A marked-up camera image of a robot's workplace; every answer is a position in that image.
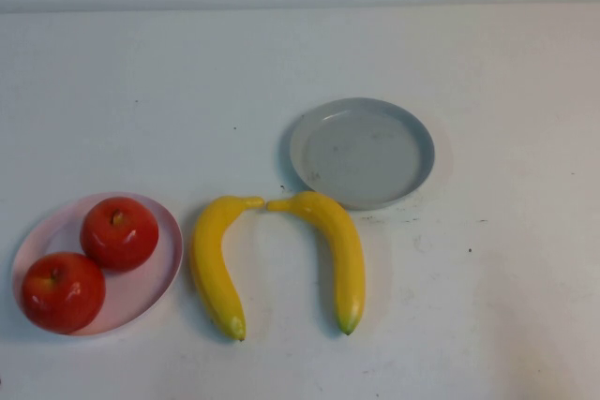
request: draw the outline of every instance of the round plate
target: round plate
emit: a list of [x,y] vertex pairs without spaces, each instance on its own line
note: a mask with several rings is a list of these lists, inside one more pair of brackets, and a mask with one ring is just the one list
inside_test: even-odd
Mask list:
[[306,114],[293,131],[290,152],[310,188],[359,210],[381,208],[414,191],[435,156],[416,117],[372,98],[344,98]]
[[83,218],[99,201],[108,197],[130,197],[142,203],[158,222],[158,244],[152,256],[140,267],[122,274],[104,272],[106,298],[96,318],[71,335],[105,333],[139,318],[171,285],[183,257],[181,230],[174,217],[160,203],[137,194],[106,192],[77,200],[44,219],[23,241],[12,266],[12,289],[23,311],[21,284],[36,260],[49,253],[83,253],[79,234]]

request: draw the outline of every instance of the red apple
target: red apple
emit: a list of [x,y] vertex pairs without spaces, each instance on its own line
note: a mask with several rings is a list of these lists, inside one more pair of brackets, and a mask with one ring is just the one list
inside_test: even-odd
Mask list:
[[52,253],[38,259],[22,282],[25,315],[55,333],[72,333],[98,314],[106,292],[104,275],[79,253]]
[[158,223],[141,203],[127,197],[101,201],[83,220],[80,242],[101,267],[130,271],[144,263],[158,242]]

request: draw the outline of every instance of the plate rim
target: plate rim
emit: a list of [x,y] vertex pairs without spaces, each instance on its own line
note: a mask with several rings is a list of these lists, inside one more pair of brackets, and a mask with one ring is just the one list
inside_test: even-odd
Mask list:
[[[176,247],[178,246],[180,248],[179,253],[179,257],[176,259],[176,267],[174,268],[174,270],[172,271],[172,278],[169,280],[169,282],[167,283],[166,288],[164,288],[164,290],[160,293],[160,295],[145,309],[143,310],[138,316],[136,316],[133,319],[128,320],[127,322],[121,323],[119,325],[117,325],[114,328],[111,328],[109,330],[104,330],[101,331],[99,333],[87,333],[87,334],[77,334],[77,332],[79,330],[76,330],[72,333],[54,333],[51,332],[49,330],[45,330],[43,328],[38,327],[34,322],[32,322],[25,314],[23,311],[23,306],[22,303],[19,302],[19,298],[20,298],[20,293],[17,291],[19,287],[16,287],[15,284],[15,263],[17,262],[17,258],[19,256],[19,253],[21,252],[22,248],[25,246],[25,244],[27,243],[27,241],[31,238],[31,236],[40,228],[47,226],[49,224],[49,222],[53,219],[53,217],[55,217],[56,215],[60,215],[63,212],[69,210],[70,208],[72,208],[75,204],[81,202],[81,201],[85,201],[85,200],[90,200],[92,198],[100,198],[101,201],[102,198],[107,199],[108,197],[130,197],[133,198],[135,200],[138,199],[143,199],[143,200],[147,200],[149,202],[154,203],[155,205],[157,205],[158,207],[160,207],[162,210],[164,210],[164,212],[167,213],[168,215],[168,219],[170,220],[170,222],[172,222],[175,225],[175,228],[173,229],[173,237],[176,240],[176,244],[175,244],[175,251],[176,251]],[[19,247],[17,248],[17,251],[14,253],[13,259],[12,259],[12,263],[10,265],[10,281],[11,281],[11,285],[12,285],[12,298],[14,303],[17,305],[17,307],[19,308],[19,311],[21,311],[21,313],[23,314],[23,316],[25,317],[25,319],[32,324],[35,329],[37,329],[39,332],[45,333],[47,335],[52,335],[52,336],[64,336],[65,338],[77,338],[77,339],[84,339],[84,338],[97,338],[97,337],[101,337],[101,336],[105,336],[107,334],[112,334],[112,333],[116,333],[119,332],[121,330],[123,330],[124,328],[133,325],[135,322],[137,322],[138,320],[144,318],[147,314],[150,313],[150,311],[152,311],[157,304],[160,302],[160,300],[162,300],[162,298],[165,296],[165,294],[171,289],[171,287],[173,286],[174,281],[177,279],[177,276],[179,275],[179,271],[181,270],[181,266],[183,264],[183,259],[184,259],[184,253],[185,253],[185,248],[184,248],[184,237],[183,237],[183,232],[181,231],[181,227],[179,226],[179,223],[177,222],[177,219],[175,219],[173,213],[166,207],[164,206],[162,203],[160,203],[157,200],[152,199],[151,197],[145,196],[143,194],[138,194],[135,192],[127,192],[127,191],[102,191],[102,192],[97,192],[94,194],[89,194],[83,197],[79,197],[75,200],[71,200],[68,201],[67,203],[53,209],[51,212],[49,212],[46,216],[44,216],[43,218],[41,218],[36,225],[31,228],[25,238],[21,241],[21,243],[19,244]]]
[[[429,130],[425,126],[425,124],[423,124],[423,122],[418,117],[416,117],[412,112],[400,107],[399,105],[397,105],[395,103],[391,103],[391,102],[388,102],[385,100],[380,100],[378,98],[372,98],[372,97],[356,96],[356,97],[344,97],[344,98],[339,98],[336,100],[331,100],[329,102],[323,103],[322,105],[319,105],[319,106],[313,108],[312,110],[309,110],[308,112],[304,113],[301,116],[300,120],[298,120],[298,122],[293,126],[293,131],[292,131],[292,135],[290,138],[290,144],[288,146],[288,153],[289,153],[289,158],[292,162],[293,170],[295,171],[296,175],[302,180],[302,182],[306,186],[308,186],[313,191],[317,191],[317,189],[315,189],[313,183],[311,183],[310,180],[304,176],[304,171],[300,170],[300,168],[298,167],[299,162],[298,162],[297,158],[294,158],[294,156],[293,156],[294,155],[293,148],[294,148],[296,142],[299,140],[298,135],[300,133],[302,124],[305,124],[310,120],[314,120],[315,118],[319,118],[320,116],[322,116],[321,114],[319,114],[321,111],[335,108],[336,105],[343,105],[346,103],[359,102],[359,101],[363,101],[363,102],[370,103],[373,105],[384,106],[387,109],[396,110],[403,115],[409,116],[411,118],[411,120],[414,121],[414,123],[417,124],[422,129],[422,131],[425,132],[425,136],[427,136],[427,141],[428,141],[428,144],[429,144],[430,150],[431,150],[431,165],[428,168],[428,171],[425,174],[425,176],[410,191],[408,191],[400,196],[394,197],[393,199],[390,199],[385,202],[346,202],[346,201],[332,197],[332,199],[334,199],[339,204],[341,204],[344,208],[349,209],[349,210],[356,210],[356,211],[377,210],[377,209],[385,208],[386,206],[392,205],[402,199],[409,197],[412,193],[414,193],[414,191],[416,191],[419,187],[421,187],[428,180],[429,176],[431,175],[431,173],[433,172],[433,169],[435,167],[436,159],[437,159],[436,158],[435,141],[433,140],[433,137],[431,136],[431,133],[429,132]],[[317,192],[321,192],[322,194],[329,196],[329,194],[326,192],[322,192],[322,191],[317,191]]]

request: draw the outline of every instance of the banana tip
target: banana tip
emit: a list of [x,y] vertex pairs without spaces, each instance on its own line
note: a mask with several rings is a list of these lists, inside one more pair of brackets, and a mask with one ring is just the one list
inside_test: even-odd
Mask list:
[[266,203],[267,211],[286,211],[289,207],[289,200],[270,200]]
[[264,200],[261,197],[246,197],[244,204],[248,208],[262,208],[264,206]]

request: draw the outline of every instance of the toy banana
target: toy banana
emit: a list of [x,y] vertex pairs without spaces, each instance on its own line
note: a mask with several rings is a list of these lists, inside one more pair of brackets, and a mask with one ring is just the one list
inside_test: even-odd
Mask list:
[[365,263],[360,237],[346,210],[312,191],[269,201],[266,208],[297,215],[325,235],[333,254],[337,324],[345,334],[352,333],[365,307]]
[[194,229],[190,258],[196,289],[219,329],[240,341],[246,337],[246,319],[225,267],[221,240],[243,211],[263,206],[264,200],[260,197],[221,197],[204,209]]

